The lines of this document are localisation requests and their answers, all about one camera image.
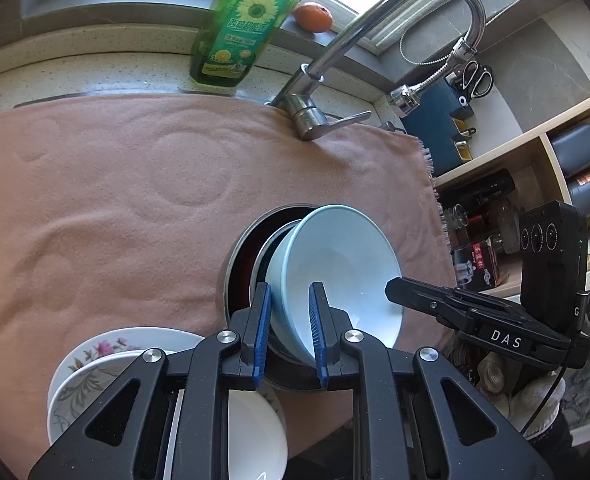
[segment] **blue gripper pad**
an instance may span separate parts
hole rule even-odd
[[[266,292],[262,301],[257,335],[255,336],[255,354],[253,356],[253,384],[257,388],[264,378],[266,365],[266,348],[268,346],[268,329],[271,326],[271,286],[266,283]]]
[[[315,299],[313,285],[309,286],[309,317],[310,329],[313,333],[313,348],[315,350],[315,365],[317,367],[317,378],[322,388],[328,386],[328,368],[326,367],[326,339],[324,330],[319,319],[319,307]]]

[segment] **towel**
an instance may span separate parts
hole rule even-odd
[[[67,98],[0,114],[0,457],[19,479],[48,448],[61,359],[128,326],[211,335],[237,236],[288,203],[343,203],[382,229],[403,274],[455,285],[418,139],[356,124],[297,140],[281,110],[219,96]],[[397,346],[445,330],[406,310]],[[289,453],[347,422],[351,394],[279,392]]]

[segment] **faucet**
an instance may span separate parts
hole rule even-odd
[[[275,99],[269,104],[283,108],[293,119],[301,140],[314,140],[343,126],[360,123],[371,116],[362,112],[338,121],[328,122],[322,111],[315,106],[311,94],[324,81],[324,74],[351,47],[368,34],[378,23],[395,12],[408,0],[380,0],[369,10],[357,16],[342,30],[310,64],[304,63],[291,76]],[[440,78],[447,76],[457,66],[468,62],[476,53],[477,45],[486,26],[486,12],[482,0],[464,0],[470,7],[472,20],[465,36],[459,38],[446,63],[428,79],[416,85],[402,85],[387,95],[397,115],[406,117],[420,103],[420,95]]]

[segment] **white bowl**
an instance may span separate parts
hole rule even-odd
[[[197,334],[158,326],[119,328],[92,337],[70,351],[55,370],[46,398],[46,408],[51,405],[55,391],[67,377],[100,357],[149,348],[180,352],[195,348],[202,339],[203,337]]]
[[[284,237],[268,265],[273,331],[296,358],[315,366],[309,286],[323,282],[330,306],[392,348],[403,307],[391,303],[384,289],[398,276],[395,251],[371,219],[344,205],[315,209]]]
[[[142,351],[108,355],[71,374],[55,392],[49,407],[49,443],[53,444]],[[173,459],[183,390],[181,393],[171,424],[165,478]],[[285,428],[261,394],[230,391],[228,428],[230,480],[281,480],[288,459]]]

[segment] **green bottle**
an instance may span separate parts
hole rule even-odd
[[[298,2],[215,0],[213,19],[193,44],[191,77],[205,85],[238,85]]]

